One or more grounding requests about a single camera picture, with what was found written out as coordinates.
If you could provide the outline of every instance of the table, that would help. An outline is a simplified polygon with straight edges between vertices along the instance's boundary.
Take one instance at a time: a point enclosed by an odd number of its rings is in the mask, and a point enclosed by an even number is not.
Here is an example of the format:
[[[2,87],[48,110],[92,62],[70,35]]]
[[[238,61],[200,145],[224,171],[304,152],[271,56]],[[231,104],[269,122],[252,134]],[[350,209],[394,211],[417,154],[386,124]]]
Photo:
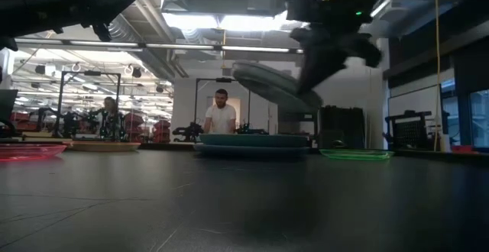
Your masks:
[[[0,163],[0,251],[488,251],[489,173],[65,152]]]

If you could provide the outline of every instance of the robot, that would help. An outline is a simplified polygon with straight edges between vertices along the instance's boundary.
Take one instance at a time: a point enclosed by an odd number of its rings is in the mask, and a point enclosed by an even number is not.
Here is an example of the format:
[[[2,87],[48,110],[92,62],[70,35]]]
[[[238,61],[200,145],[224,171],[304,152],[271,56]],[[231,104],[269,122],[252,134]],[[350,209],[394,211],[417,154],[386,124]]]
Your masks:
[[[372,21],[370,13],[378,0],[283,1],[287,20],[310,23],[308,28],[290,33],[304,50],[298,94],[344,69],[347,57],[361,57],[371,67],[381,61],[381,52],[369,41],[370,35],[358,33],[362,24]]]

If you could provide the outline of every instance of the ceiling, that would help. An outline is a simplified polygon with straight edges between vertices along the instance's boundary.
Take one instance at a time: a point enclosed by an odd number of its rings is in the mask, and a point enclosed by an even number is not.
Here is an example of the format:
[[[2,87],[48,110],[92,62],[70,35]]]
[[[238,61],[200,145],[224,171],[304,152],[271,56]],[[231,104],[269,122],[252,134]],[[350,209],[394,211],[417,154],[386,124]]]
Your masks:
[[[424,7],[432,6],[429,0],[391,0],[384,11],[377,16],[375,23],[370,30],[378,27],[379,36],[389,35],[400,36],[406,31],[412,31],[413,26],[422,24],[409,18],[421,18],[429,9]],[[230,46],[249,46],[249,47],[281,47],[297,48],[299,44],[289,38],[290,30],[295,27],[303,26],[302,22],[286,21],[286,15],[283,13],[283,3],[275,0],[179,0],[177,2],[168,2],[162,0],[137,0],[135,3],[126,8],[121,16],[116,20],[126,24],[128,28],[123,30],[126,34],[117,41],[131,42],[158,42],[158,43],[188,43],[188,44],[225,44]],[[179,21],[170,20],[167,16],[187,16],[193,18],[180,18]],[[226,31],[213,27],[200,28],[198,24],[202,21],[209,20],[216,24],[215,27],[222,27],[228,16],[254,15],[257,21],[246,21],[250,17],[241,18],[235,21],[234,26],[225,27]],[[266,28],[264,25],[270,23],[273,27]],[[189,34],[188,31],[182,31],[178,27],[183,25],[196,27]],[[91,28],[83,28],[79,25],[66,27],[62,34],[55,34],[48,31],[39,34],[32,34],[29,37],[50,38],[50,39],[67,39],[67,40],[99,40]],[[26,98],[35,102],[37,98],[46,99],[55,95],[48,93],[57,93],[60,89],[61,71],[72,71],[73,67],[81,66],[81,70],[89,69],[103,73],[120,73],[121,74],[121,91],[120,94],[124,101],[128,102],[124,106],[155,108],[158,101],[170,102],[172,100],[173,90],[171,86],[165,85],[165,91],[158,93],[155,91],[158,83],[172,82],[178,77],[200,77],[214,78],[222,76],[222,67],[231,67],[234,60],[251,60],[267,63],[273,68],[290,71],[293,75],[299,73],[299,67],[302,63],[302,56],[299,54],[284,53],[252,53],[240,51],[212,52],[198,50],[164,50],[155,49],[144,53],[122,52],[118,49],[91,49],[84,47],[83,50],[61,50],[61,49],[44,49],[38,48],[21,48],[15,59],[15,73],[13,75],[14,84],[24,92]],[[40,75],[35,73],[35,67],[45,65],[54,67],[54,73]],[[133,78],[131,70],[135,67],[141,68],[141,78]],[[68,97],[72,97],[72,106],[101,105],[103,95],[113,95],[116,92],[116,85],[113,83],[114,78],[109,79],[107,76],[77,76],[80,81],[72,81],[66,85],[64,92]],[[31,82],[39,83],[41,88],[32,88]],[[82,88],[82,84],[94,83],[100,87],[97,92],[88,92]],[[92,96],[94,100],[81,100],[82,103],[76,103],[80,99],[77,93],[97,94]],[[135,96],[143,96],[147,106],[140,104]],[[171,108],[165,106],[164,111],[171,114]]]

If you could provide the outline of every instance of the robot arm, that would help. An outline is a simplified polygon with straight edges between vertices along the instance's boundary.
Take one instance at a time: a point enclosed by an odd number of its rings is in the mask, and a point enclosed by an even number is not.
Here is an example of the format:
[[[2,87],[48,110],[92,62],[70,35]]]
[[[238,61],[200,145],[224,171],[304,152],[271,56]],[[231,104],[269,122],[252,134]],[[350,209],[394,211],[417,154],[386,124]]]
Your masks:
[[[0,0],[0,50],[17,50],[14,37],[81,24],[110,41],[107,26],[135,0]]]
[[[367,66],[376,67],[381,52],[359,34],[360,26],[370,23],[378,0],[283,0],[287,20],[310,23],[293,30],[290,37],[304,50],[298,93],[308,92],[340,69],[348,57],[361,57]]]

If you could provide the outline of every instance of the fluorescent light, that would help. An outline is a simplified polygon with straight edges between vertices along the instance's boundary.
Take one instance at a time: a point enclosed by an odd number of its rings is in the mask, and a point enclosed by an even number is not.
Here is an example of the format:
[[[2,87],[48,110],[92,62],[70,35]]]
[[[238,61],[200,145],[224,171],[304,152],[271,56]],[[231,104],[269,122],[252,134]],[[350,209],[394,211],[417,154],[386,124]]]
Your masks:
[[[385,6],[389,5],[390,1],[392,0],[384,0],[380,5],[378,5],[378,7],[374,9],[372,13],[370,13],[370,16],[375,17],[375,15],[378,15],[378,13],[381,12],[382,9],[385,8]]]
[[[137,52],[137,53],[140,53],[143,51],[143,49],[141,49],[141,48],[131,49],[131,48],[121,48],[121,47],[108,47],[107,50],[108,51],[117,51],[117,52],[126,51],[126,52]]]
[[[73,79],[75,79],[78,82],[85,82],[84,79],[79,78],[78,76],[74,76]]]
[[[96,90],[98,90],[98,89],[99,89],[99,87],[98,87],[98,86],[95,86],[95,85],[93,85],[93,84],[82,84],[82,87],[85,87],[85,88],[87,88],[87,89],[91,89],[91,90],[93,90],[93,91],[96,91]]]
[[[163,17],[168,26],[178,27],[182,30],[218,27],[217,20],[211,15],[174,15],[163,13]]]
[[[99,87],[99,88],[100,88],[101,90],[106,91],[106,92],[110,92],[110,93],[111,93],[111,94],[113,94],[113,95],[116,95],[116,94],[117,94],[116,92],[113,92],[113,91],[111,91],[111,90],[109,90],[109,89],[102,88],[102,87]]]
[[[167,117],[171,117],[171,113],[168,113],[166,111],[161,111],[161,110],[151,110],[151,114],[164,115]]]
[[[272,17],[226,15],[219,27],[227,31],[272,31],[280,30],[281,25]]]
[[[212,45],[193,45],[193,44],[146,44],[149,48],[163,48],[174,50],[214,50]]]
[[[100,42],[100,41],[70,41],[75,46],[105,46],[105,47],[137,47],[137,43]]]
[[[49,44],[49,45],[61,45],[63,42],[61,40],[55,39],[30,39],[30,38],[15,38],[15,42],[23,44]]]
[[[262,53],[288,53],[289,49],[269,48],[269,47],[240,47],[240,46],[222,46],[223,50],[251,51]]]

